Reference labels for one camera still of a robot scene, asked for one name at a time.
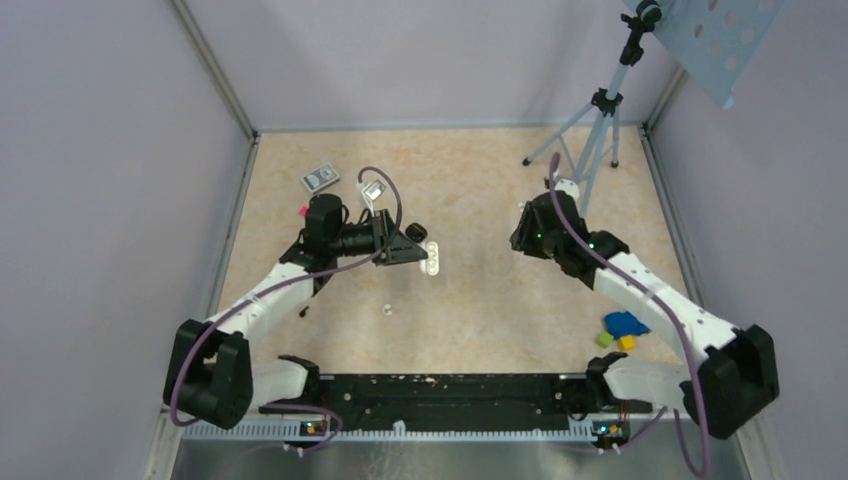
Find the white earbud charging case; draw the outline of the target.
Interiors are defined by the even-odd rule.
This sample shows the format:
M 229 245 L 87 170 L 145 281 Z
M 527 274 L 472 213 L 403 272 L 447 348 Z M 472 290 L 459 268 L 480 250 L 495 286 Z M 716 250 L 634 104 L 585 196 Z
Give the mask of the white earbud charging case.
M 419 261 L 422 273 L 428 276 L 436 276 L 440 272 L 439 245 L 435 241 L 422 242 L 420 246 L 427 253 L 427 258 Z

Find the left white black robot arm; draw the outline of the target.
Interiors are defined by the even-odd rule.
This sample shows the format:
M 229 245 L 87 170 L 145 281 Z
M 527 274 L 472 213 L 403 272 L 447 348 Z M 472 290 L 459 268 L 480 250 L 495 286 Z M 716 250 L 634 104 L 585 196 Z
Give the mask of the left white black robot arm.
M 316 366 L 282 356 L 255 367 L 252 348 L 343 272 L 341 258 L 354 258 L 356 266 L 434 266 L 435 248 L 401 232 L 389 211 L 358 223 L 348 222 L 347 214 L 338 196 L 313 197 L 304 228 L 262 281 L 227 310 L 179 326 L 163 389 L 175 424 L 201 420 L 230 429 L 248 411 L 276 401 L 297 413 L 314 410 L 321 397 Z

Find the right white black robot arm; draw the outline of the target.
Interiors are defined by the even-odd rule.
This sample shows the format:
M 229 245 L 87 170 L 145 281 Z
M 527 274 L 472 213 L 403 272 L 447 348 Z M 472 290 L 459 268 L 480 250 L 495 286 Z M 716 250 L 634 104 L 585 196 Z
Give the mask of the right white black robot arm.
M 727 439 L 780 395 L 773 337 L 713 315 L 655 275 L 629 246 L 590 231 L 574 199 L 557 190 L 524 204 L 510 236 L 513 250 L 552 260 L 567 276 L 633 314 L 680 358 L 678 365 L 608 355 L 589 367 L 589 404 L 612 412 L 638 400 L 686 413 Z

